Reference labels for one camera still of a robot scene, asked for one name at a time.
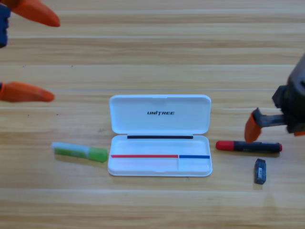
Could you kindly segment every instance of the pencil case lid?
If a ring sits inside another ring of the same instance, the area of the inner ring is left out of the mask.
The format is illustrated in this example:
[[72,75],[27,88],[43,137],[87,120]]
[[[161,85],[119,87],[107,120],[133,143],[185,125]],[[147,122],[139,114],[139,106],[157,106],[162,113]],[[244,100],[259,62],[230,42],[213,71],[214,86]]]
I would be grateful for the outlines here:
[[112,129],[128,135],[193,135],[209,129],[211,99],[202,94],[115,95]]

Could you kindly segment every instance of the white plastic case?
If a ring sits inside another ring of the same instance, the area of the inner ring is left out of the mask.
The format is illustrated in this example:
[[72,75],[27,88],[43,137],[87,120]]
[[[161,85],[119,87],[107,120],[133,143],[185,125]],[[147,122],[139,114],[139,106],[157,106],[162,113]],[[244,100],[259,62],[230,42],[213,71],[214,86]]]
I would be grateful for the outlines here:
[[[115,95],[108,171],[114,176],[205,177],[211,174],[211,99],[200,94]],[[116,158],[112,156],[177,156]]]

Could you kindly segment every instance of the black line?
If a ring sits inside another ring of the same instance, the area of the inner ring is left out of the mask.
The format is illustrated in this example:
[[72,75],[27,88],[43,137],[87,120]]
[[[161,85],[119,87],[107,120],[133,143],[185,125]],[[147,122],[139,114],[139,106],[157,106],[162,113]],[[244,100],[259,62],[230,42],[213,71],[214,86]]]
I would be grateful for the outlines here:
[[172,138],[172,139],[193,139],[193,136],[168,136],[168,135],[128,135],[127,138],[129,139],[135,139],[135,138]]
[[202,159],[210,159],[208,155],[179,155],[179,158],[202,158]]

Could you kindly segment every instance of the red line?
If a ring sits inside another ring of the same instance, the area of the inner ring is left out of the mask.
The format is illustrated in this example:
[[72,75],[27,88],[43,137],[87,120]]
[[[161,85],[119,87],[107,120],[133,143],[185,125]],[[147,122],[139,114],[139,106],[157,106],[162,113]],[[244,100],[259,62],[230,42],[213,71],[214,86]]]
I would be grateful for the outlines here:
[[178,155],[111,155],[112,158],[178,158]]

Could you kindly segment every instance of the blue line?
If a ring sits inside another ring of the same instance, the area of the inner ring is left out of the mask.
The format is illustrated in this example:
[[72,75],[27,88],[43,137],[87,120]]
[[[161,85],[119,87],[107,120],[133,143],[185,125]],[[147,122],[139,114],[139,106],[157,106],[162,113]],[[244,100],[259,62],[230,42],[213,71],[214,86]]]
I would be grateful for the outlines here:
[[201,158],[201,159],[210,159],[210,156],[206,156],[206,155],[179,155],[179,158]]

